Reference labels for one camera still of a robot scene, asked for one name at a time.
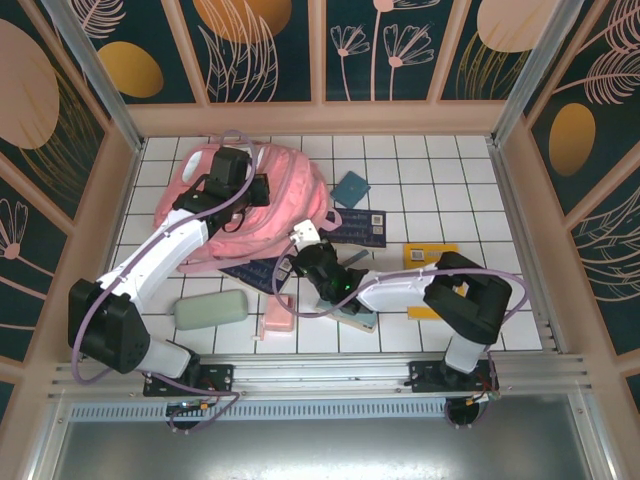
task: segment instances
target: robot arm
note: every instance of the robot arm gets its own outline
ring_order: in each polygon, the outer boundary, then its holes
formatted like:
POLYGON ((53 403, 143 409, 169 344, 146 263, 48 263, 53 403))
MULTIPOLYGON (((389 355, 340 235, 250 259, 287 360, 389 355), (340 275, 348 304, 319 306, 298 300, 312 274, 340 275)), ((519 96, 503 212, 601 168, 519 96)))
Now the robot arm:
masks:
MULTIPOLYGON (((178 197, 164 223, 133 255, 96 282, 83 279, 76 282, 69 293, 70 346, 74 345, 87 311, 104 292, 104 286, 120 279, 91 318, 80 351, 120 373, 140 370, 194 385, 199 377, 198 356, 171 341, 152 338, 140 314, 169 274, 229 223, 234 214, 247 207, 269 205, 267 178, 255 175, 245 194, 227 208, 186 221, 194 214, 212 210, 238 194, 247 178, 249 159, 242 150, 220 148, 214 156, 210 173, 201 176, 178 197), (185 223, 171 229, 181 222, 185 223), (142 258, 131 265, 143 251, 142 258), (125 268, 130 266, 130 271, 123 276, 125 268)), ((191 163, 188 175, 197 166, 191 163)))
MULTIPOLYGON (((455 382, 458 375, 474 371, 478 359, 493 345, 500 332, 511 286, 494 275, 423 275, 422 269, 405 272, 375 272, 344 268, 329 242, 306 245, 292 259, 296 272, 307 277, 320 297, 337 305, 360 285, 374 281, 341 307, 345 314, 403 311, 422 302, 431 307, 455 331, 441 367, 443 381, 455 382), (390 277, 384 282, 379 277, 390 277), (467 284, 464 296, 456 288, 467 284)), ((455 252, 446 252, 436 263, 439 270, 481 269, 455 252)))

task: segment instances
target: metal base plate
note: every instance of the metal base plate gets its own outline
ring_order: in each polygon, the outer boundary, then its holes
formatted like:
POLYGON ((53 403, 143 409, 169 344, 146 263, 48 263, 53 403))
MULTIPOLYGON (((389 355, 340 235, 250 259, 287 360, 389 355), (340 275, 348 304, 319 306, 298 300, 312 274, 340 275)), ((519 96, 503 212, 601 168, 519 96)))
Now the metal base plate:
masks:
MULTIPOLYGON (((203 365, 195 388, 213 388, 219 392, 230 392, 233 386, 233 365, 203 365)), ((145 397, 194 397, 193 393, 167 385, 155 377, 145 380, 142 394, 145 397)))
MULTIPOLYGON (((440 372, 440 361, 409 362, 409 377, 413 393, 447 393, 447 392, 478 392, 484 390, 482 380, 491 382, 491 371, 488 360, 479 360, 476 369, 470 375, 460 375, 454 385, 449 385, 440 372)), ((496 377, 496 390, 499 390, 496 377)))

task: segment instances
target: dark blue book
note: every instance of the dark blue book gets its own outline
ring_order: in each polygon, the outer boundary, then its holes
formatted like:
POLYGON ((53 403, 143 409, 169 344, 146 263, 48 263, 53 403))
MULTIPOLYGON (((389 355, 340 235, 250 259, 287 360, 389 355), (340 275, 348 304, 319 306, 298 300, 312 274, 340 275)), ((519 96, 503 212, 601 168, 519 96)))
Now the dark blue book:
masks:
MULTIPOLYGON (((387 248, 387 212, 382 210, 352 210, 336 208, 342 225, 333 232, 320 233, 332 243, 360 245, 368 248, 387 248)), ((333 213, 328 218, 333 221, 333 213)))

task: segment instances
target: white tile floor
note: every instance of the white tile floor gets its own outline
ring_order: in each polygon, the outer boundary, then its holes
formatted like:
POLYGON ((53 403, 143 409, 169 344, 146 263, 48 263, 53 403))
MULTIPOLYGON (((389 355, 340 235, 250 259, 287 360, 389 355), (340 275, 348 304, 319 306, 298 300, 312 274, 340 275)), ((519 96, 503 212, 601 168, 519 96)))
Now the white tile floor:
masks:
MULTIPOLYGON (((480 265, 521 274, 491 160, 483 137, 473 136, 274 136, 261 141, 302 148, 332 186, 350 170, 371 184, 358 208, 387 211, 388 246, 357 266, 400 270, 402 244, 456 243, 460 252, 480 265)), ((152 232, 153 212, 182 158, 209 137, 163 137, 148 140, 114 263, 127 258, 152 232)), ((355 253, 340 247, 345 257, 355 253)), ((198 353, 371 353, 441 352, 452 329, 441 320, 408 320, 406 313, 380 315, 375 333, 361 332, 328 318, 299 319, 292 334, 267 332, 254 341, 266 298, 245 289, 249 317, 240 323, 189 332, 176 331, 173 303, 181 297, 242 287, 219 272, 167 279, 145 312, 149 331, 173 339, 198 353)), ((301 311, 317 300, 306 279, 292 278, 284 293, 295 295, 301 311)), ((514 288, 511 304, 520 298, 514 288)), ((529 303, 502 329, 493 350, 540 350, 541 342, 529 303)))

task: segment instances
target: black mount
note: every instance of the black mount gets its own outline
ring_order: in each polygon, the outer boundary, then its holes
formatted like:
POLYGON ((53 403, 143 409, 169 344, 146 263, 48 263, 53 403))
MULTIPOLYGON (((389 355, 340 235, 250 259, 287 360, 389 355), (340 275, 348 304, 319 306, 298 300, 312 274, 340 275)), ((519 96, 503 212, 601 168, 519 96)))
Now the black mount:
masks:
MULTIPOLYGON (((491 368, 488 360, 478 360, 475 370, 468 375, 447 367, 444 360, 409 362, 409 380, 404 385, 413 393, 478 392, 483 390, 482 381, 491 383, 491 368)), ((498 378, 495 390, 500 389, 498 378)))
MULTIPOLYGON (((176 382, 202 390, 213 389, 218 392, 230 392, 233 387, 233 365, 200 365, 200 356, 192 352, 189 367, 182 377, 176 379, 176 382), (192 363, 194 368, 189 372, 192 363)), ((197 394, 168 385, 155 377, 145 377, 142 394, 145 397, 197 396, 197 394)))

